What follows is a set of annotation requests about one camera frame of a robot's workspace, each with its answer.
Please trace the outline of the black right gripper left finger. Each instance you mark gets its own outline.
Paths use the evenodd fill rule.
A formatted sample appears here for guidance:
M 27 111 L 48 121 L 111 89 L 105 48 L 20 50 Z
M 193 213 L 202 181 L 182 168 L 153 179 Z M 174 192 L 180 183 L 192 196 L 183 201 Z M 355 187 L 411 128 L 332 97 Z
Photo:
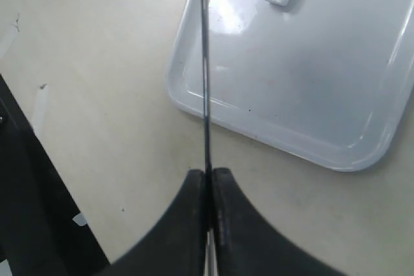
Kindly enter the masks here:
M 203 275 L 207 229 L 206 177 L 192 169 L 159 221 L 106 274 Z

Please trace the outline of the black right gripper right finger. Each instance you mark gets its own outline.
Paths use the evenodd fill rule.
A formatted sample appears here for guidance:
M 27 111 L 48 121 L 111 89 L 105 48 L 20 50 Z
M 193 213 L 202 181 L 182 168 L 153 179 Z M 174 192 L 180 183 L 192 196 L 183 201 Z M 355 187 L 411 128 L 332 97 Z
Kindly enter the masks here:
M 212 221 L 219 275 L 340 275 L 275 230 L 228 168 L 212 171 Z

